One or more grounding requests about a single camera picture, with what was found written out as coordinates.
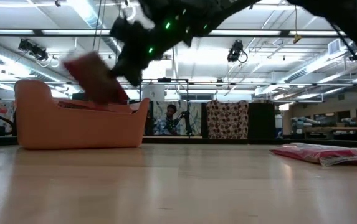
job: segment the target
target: hardwood floor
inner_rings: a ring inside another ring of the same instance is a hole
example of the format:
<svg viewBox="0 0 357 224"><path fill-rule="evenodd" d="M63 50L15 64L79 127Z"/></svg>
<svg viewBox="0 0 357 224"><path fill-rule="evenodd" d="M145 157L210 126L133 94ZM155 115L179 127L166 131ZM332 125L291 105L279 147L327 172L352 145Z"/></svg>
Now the hardwood floor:
<svg viewBox="0 0 357 224"><path fill-rule="evenodd" d="M0 223L357 223L357 167L272 147L0 147Z"/></svg>

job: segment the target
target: ceiling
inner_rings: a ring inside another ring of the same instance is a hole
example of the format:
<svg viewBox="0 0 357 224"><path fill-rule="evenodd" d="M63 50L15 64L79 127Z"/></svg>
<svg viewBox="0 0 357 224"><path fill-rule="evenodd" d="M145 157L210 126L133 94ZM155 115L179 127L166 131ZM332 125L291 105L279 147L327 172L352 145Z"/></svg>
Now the ceiling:
<svg viewBox="0 0 357 224"><path fill-rule="evenodd" d="M82 8L78 9L76 4L80 2L90 2L93 11L100 10L100 18L103 21L103 28L111 28L113 21L118 16L119 11L126 11L130 16L133 9L135 15L133 20L141 21L145 27L151 28L152 22L146 19L138 6L131 0L130 7L126 8L125 1L120 7L117 1L106 0L100 5L98 0L64 0L59 1L61 7L54 5L54 0L0 0L0 29L90 29L88 23L83 19ZM257 30L332 30L326 20L315 17L303 10L296 10L281 0L263 0L256 4L253 9L244 9L230 18L226 19L218 29L257 29ZM245 82L245 83L273 83L283 82L293 75L297 70L305 68L313 61L326 53L328 44L336 38L303 38L296 44L291 38L253 38L253 37L203 37L195 38L189 48L184 44L178 44L174 48L176 53L176 71L173 71L172 60L162 60L152 62L149 68L144 71L143 78L188 78L193 82L215 82L222 78L224 82ZM59 63L74 49L75 55L84 54L91 50L97 50L105 59L109 66L115 63L115 54L103 39L98 37L30 37L33 42L46 47L47 52L55 57L50 63L36 63L30 55L21 56L17 47L21 38L18 36L0 36L1 55L23 63L30 70L35 70L37 77L42 77L45 81L72 80L72 77L64 70ZM227 54L235 40L244 43L245 51L249 59L246 63L228 63ZM347 74L353 73L353 79L357 79L357 64L348 60L348 52L345 50L335 60L322 63L320 66L313 66L307 73L292 80L292 83L318 83L322 79L336 75L336 78L328 79L324 83L348 83ZM190 89L205 89L211 92L217 89L216 86L190 86ZM304 86L264 86L264 85L224 85L219 88L229 94L240 94L239 90L254 91L259 97L271 97L284 95L279 99L295 98L303 95L304 91L316 91ZM319 88L321 91L329 91L333 87Z"/></svg>

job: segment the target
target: person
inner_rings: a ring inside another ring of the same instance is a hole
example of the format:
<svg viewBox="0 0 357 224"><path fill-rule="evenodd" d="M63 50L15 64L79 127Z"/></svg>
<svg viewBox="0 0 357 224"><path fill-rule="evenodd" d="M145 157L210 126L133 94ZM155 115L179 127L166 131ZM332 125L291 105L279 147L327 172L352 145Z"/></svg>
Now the person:
<svg viewBox="0 0 357 224"><path fill-rule="evenodd" d="M180 128L179 125L175 126L172 130L167 129L167 122L173 120L174 114L177 112L177 107L175 105L168 105L165 118L160 118L156 122L155 135L179 135Z"/></svg>

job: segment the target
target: air vent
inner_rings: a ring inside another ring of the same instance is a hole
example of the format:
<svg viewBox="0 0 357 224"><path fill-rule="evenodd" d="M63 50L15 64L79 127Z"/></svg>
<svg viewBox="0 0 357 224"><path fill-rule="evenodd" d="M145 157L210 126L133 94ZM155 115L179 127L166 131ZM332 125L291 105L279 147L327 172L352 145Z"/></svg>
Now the air vent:
<svg viewBox="0 0 357 224"><path fill-rule="evenodd" d="M214 94L189 94L188 98L186 94L181 94L182 100L213 100Z"/></svg>
<svg viewBox="0 0 357 224"><path fill-rule="evenodd" d="M337 54L343 48L343 44L340 39L336 39L328 44L329 55Z"/></svg>
<svg viewBox="0 0 357 224"><path fill-rule="evenodd" d="M339 94L338 95L338 99L339 100L344 100L345 99L345 95L344 94Z"/></svg>

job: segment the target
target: orange plastic bin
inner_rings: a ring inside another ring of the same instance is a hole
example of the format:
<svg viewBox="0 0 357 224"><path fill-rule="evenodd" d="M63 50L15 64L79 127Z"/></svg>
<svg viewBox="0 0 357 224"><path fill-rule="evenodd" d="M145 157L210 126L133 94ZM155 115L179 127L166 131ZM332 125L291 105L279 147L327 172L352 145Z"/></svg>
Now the orange plastic bin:
<svg viewBox="0 0 357 224"><path fill-rule="evenodd" d="M62 108L39 80L16 82L15 97L17 140L24 148L138 147L142 143L147 98L132 105L108 105L108 111ZM92 102L61 101L95 108Z"/></svg>

